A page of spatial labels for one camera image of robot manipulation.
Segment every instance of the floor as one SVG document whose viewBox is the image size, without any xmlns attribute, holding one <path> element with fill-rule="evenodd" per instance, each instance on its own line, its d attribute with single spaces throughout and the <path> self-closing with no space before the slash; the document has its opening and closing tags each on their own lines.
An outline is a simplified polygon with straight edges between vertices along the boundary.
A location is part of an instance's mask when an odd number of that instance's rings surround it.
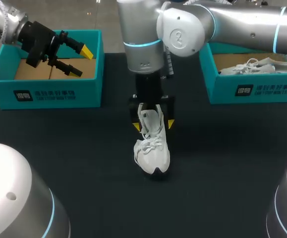
<svg viewBox="0 0 287 238">
<path fill-rule="evenodd" d="M 38 21 L 51 29 L 101 29 L 105 52 L 124 52 L 116 0 L 4 0 L 4 2 L 27 12 L 31 21 Z M 287 6 L 287 0 L 268 0 L 268 3 Z"/>
</svg>

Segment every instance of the cable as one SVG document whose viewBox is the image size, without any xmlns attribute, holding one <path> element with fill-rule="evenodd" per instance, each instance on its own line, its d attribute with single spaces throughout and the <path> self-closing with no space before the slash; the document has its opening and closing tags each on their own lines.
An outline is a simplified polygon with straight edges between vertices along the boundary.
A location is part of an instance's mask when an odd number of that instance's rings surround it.
<svg viewBox="0 0 287 238">
<path fill-rule="evenodd" d="M 0 0 L 0 9 L 4 15 L 4 25 L 3 25 L 2 35 L 1 35 L 1 42 L 5 44 L 5 39 L 6 39 L 7 29 L 8 29 L 8 12 L 1 0 Z"/>
</svg>

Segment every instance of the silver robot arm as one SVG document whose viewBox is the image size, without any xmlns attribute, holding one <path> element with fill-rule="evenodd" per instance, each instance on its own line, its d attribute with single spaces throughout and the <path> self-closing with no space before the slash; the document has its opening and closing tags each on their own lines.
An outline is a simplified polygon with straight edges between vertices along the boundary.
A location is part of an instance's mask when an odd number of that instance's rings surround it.
<svg viewBox="0 0 287 238">
<path fill-rule="evenodd" d="M 40 24 L 30 22 L 26 13 L 3 4 L 0 0 L 0 39 L 3 44 L 18 45 L 29 53 L 26 63 L 37 67 L 41 61 L 48 60 L 48 65 L 55 66 L 66 75 L 81 76 L 82 72 L 71 65 L 57 59 L 57 51 L 63 43 L 75 50 L 79 55 L 91 59 L 92 54 L 82 42 L 77 42 L 61 31 L 53 30 Z"/>
<path fill-rule="evenodd" d="M 128 67 L 148 74 L 163 67 L 164 45 L 187 57 L 207 42 L 287 54 L 287 7 L 194 5 L 159 0 L 118 0 Z"/>
</svg>

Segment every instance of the logo on box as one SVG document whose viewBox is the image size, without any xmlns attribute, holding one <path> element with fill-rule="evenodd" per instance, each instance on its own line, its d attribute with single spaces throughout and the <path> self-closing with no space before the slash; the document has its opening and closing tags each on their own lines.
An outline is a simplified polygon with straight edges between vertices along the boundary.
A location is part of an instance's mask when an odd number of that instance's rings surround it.
<svg viewBox="0 0 287 238">
<path fill-rule="evenodd" d="M 33 98 L 29 90 L 14 90 L 15 98 L 18 102 L 31 102 Z"/>
<path fill-rule="evenodd" d="M 253 89 L 253 84 L 238 85 L 235 96 L 250 96 Z"/>
</svg>

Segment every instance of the cardboard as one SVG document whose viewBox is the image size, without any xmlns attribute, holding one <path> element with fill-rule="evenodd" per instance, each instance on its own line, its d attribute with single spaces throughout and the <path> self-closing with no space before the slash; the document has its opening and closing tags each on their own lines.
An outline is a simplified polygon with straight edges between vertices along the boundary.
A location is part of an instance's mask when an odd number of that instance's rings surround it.
<svg viewBox="0 0 287 238">
<path fill-rule="evenodd" d="M 48 62 L 40 62 L 40 64 L 34 68 L 28 65 L 26 59 L 21 59 L 18 70 L 14 79 L 16 80 L 48 80 L 50 78 L 52 67 L 48 65 Z"/>
<path fill-rule="evenodd" d="M 96 72 L 96 59 L 60 59 L 65 64 L 70 64 L 76 69 L 83 72 L 81 77 L 74 77 L 65 75 L 56 67 L 52 68 L 50 79 L 80 79 L 80 78 L 94 78 Z"/>
<path fill-rule="evenodd" d="M 214 61 L 216 64 L 216 68 L 218 71 L 236 66 L 237 64 L 244 64 L 247 63 L 248 60 L 251 58 L 257 60 L 263 60 L 267 57 L 270 57 L 276 61 L 287 61 L 281 55 L 274 54 L 274 53 L 257 53 L 257 54 L 217 54 L 213 55 Z"/>
</svg>

